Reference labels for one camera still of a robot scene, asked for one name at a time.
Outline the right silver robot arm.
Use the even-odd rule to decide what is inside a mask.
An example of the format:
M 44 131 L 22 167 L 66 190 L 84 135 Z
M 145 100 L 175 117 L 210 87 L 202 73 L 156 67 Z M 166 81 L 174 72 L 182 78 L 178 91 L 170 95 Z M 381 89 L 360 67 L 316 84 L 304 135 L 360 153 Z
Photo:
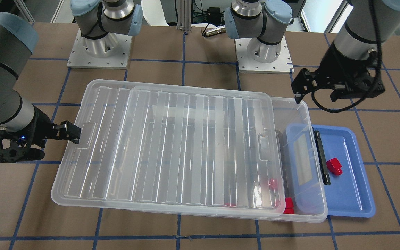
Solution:
M 71 12 L 80 36 L 74 45 L 84 59 L 125 57 L 120 36 L 136 36 L 143 24 L 143 8 L 133 0 L 72 0 Z M 53 123 L 13 86 L 34 53 L 39 35 L 27 21 L 0 13 L 0 163 L 41 160 L 48 140 L 79 144 L 81 129 L 70 121 Z

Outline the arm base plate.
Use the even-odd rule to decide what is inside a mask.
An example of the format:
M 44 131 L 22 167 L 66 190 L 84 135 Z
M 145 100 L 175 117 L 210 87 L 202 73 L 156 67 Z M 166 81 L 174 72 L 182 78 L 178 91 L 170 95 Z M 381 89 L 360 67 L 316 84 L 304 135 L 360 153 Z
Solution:
M 235 51 L 241 73 L 294 72 L 286 38 L 277 45 L 262 44 L 257 38 L 235 39 Z
M 133 37 L 108 33 L 92 40 L 81 36 L 80 30 L 69 55 L 67 66 L 85 69 L 127 69 Z

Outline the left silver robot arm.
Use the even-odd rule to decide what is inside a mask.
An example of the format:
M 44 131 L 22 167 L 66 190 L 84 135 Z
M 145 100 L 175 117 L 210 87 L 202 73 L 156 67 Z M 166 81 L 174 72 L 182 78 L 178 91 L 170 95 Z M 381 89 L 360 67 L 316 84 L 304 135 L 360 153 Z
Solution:
M 350 0 L 353 7 L 316 71 L 301 69 L 291 84 L 295 101 L 330 89 L 332 102 L 384 93 L 381 79 L 382 45 L 400 25 L 400 0 Z M 282 0 L 234 0 L 224 11 L 224 24 L 232 39 L 250 39 L 253 59 L 270 63 L 280 52 L 281 40 L 292 20 L 292 8 Z

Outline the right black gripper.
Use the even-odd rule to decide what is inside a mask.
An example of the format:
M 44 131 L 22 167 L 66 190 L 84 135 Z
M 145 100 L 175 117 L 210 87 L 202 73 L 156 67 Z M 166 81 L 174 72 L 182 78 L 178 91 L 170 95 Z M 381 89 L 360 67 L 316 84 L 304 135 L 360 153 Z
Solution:
M 67 140 L 79 144 L 81 128 L 63 121 L 52 123 L 49 117 L 36 106 L 30 123 L 21 130 L 9 132 L 0 129 L 0 163 L 42 160 L 46 139 Z

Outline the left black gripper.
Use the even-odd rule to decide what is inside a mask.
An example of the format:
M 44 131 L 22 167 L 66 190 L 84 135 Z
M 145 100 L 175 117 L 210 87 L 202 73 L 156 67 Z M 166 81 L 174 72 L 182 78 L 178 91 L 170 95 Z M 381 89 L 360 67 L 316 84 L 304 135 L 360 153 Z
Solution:
M 366 60 L 354 60 L 343 55 L 332 44 L 316 71 L 303 68 L 292 81 L 295 102 L 300 104 L 305 95 L 317 90 L 317 85 L 333 90 L 330 94 L 332 102 L 349 97 L 363 97 L 374 84 L 374 77 L 368 68 L 378 65 L 377 57 L 378 53 L 374 50 L 367 52 Z

